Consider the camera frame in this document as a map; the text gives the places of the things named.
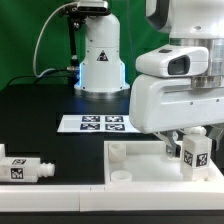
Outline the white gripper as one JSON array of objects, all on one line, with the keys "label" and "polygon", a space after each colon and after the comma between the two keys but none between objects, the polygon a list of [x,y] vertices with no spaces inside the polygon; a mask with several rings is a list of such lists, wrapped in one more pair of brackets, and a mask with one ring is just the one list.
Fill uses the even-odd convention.
[{"label": "white gripper", "polygon": [[165,143],[168,157],[179,158],[181,146],[176,143],[178,134],[173,130],[214,124],[209,137],[216,143],[221,141],[224,87],[193,89],[190,78],[140,75],[132,86],[129,119],[140,132],[155,132]]}]

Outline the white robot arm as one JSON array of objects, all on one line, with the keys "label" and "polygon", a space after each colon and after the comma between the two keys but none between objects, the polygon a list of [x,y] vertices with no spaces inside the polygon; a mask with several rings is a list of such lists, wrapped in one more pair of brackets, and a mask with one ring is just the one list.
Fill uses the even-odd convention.
[{"label": "white robot arm", "polygon": [[129,119],[142,133],[160,132],[175,156],[172,133],[224,123],[224,0],[145,0],[149,24],[169,43],[136,59],[129,86],[119,57],[119,23],[103,0],[80,0],[87,14],[86,53],[75,89],[87,95],[131,92]]}]

